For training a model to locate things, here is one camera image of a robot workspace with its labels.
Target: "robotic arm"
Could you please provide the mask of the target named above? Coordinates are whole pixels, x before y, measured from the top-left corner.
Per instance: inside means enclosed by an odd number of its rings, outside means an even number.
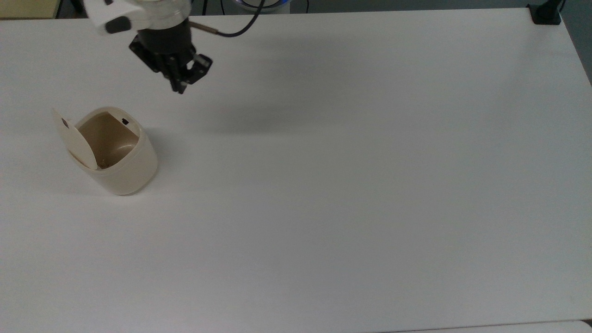
[[[130,49],[152,71],[161,72],[179,94],[212,65],[191,43],[189,0],[84,0],[84,4],[99,34],[137,30]]]

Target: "small bin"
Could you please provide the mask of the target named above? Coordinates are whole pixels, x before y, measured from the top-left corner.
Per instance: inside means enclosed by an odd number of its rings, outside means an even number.
[[[56,110],[53,118],[70,157],[109,192],[134,193],[156,173],[158,160],[146,131],[125,111],[102,107],[76,125]]]

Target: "tabletop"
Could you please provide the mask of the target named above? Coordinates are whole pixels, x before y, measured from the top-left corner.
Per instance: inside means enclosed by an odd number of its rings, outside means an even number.
[[[248,17],[193,17],[232,32]],[[88,20],[0,22],[0,331],[385,332],[592,318],[592,87],[527,9],[195,32],[184,95]],[[111,105],[132,196],[52,123]]]

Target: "floor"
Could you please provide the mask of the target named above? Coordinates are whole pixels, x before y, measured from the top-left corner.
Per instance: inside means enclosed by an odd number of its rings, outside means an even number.
[[[205,0],[207,2],[206,15],[222,15],[222,4],[227,15],[241,14],[232,3],[233,0]],[[532,2],[540,4],[543,0],[308,0],[309,11],[314,12],[359,12],[359,11],[401,11],[426,9],[464,9],[464,8],[524,8]],[[194,0],[191,15],[201,15],[204,0]],[[292,0],[291,12],[304,13],[307,0]],[[574,46],[580,55],[582,65],[592,84],[592,1],[566,0],[561,13],[565,25],[570,32]],[[71,0],[62,0],[58,18],[82,18],[74,10]]]

